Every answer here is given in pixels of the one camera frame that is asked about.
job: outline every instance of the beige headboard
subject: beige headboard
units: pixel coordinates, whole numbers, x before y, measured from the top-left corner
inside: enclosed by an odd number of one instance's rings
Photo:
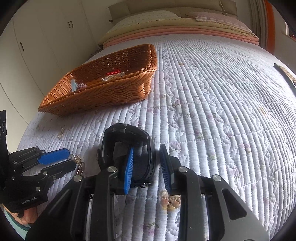
[[[113,23],[139,14],[168,10],[185,18],[188,12],[213,12],[237,18],[237,6],[231,0],[127,0],[109,7]]]

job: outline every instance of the pink pillow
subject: pink pillow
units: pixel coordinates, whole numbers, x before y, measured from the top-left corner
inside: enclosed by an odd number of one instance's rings
[[[229,16],[220,15],[220,14],[211,13],[211,12],[190,12],[190,13],[187,13],[186,15],[189,17],[195,18],[196,21],[198,22],[222,23],[229,26],[233,26],[235,28],[240,28],[248,32],[252,32],[247,25]]]

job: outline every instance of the wicker basket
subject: wicker basket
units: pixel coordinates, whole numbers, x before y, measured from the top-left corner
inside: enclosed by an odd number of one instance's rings
[[[102,82],[107,73],[119,69],[125,76]],[[103,56],[67,73],[43,99],[39,112],[58,116],[146,98],[157,69],[155,47],[138,45]],[[88,86],[72,92],[71,80]]]

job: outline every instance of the pillow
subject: pillow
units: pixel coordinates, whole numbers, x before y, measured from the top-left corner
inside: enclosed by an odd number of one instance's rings
[[[198,22],[223,23],[235,28],[240,28],[242,30],[251,32],[248,26],[241,21],[225,15],[211,12],[189,12],[186,14],[186,16],[188,16],[189,18],[195,18]]]
[[[124,28],[130,25],[139,24],[139,23],[147,23],[156,20],[179,20],[182,19],[178,17],[176,14],[166,11],[166,10],[159,10],[159,11],[152,11],[152,12],[144,12],[140,14],[136,14],[134,16],[130,16],[124,18],[120,22],[118,22],[112,29],[108,32],[117,30],[119,28]]]

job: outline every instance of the silver bolt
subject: silver bolt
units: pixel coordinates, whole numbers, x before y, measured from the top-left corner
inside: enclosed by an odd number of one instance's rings
[[[107,168],[108,172],[116,172],[117,171],[117,168],[114,167],[114,166],[110,166]]]
[[[187,172],[188,171],[187,167],[184,167],[184,166],[179,167],[178,170],[179,170],[179,172]]]
[[[219,175],[214,175],[213,180],[216,182],[220,182],[222,180],[222,177],[220,177]]]
[[[74,180],[74,182],[80,182],[82,180],[82,176],[76,175],[76,176],[74,176],[73,180]]]

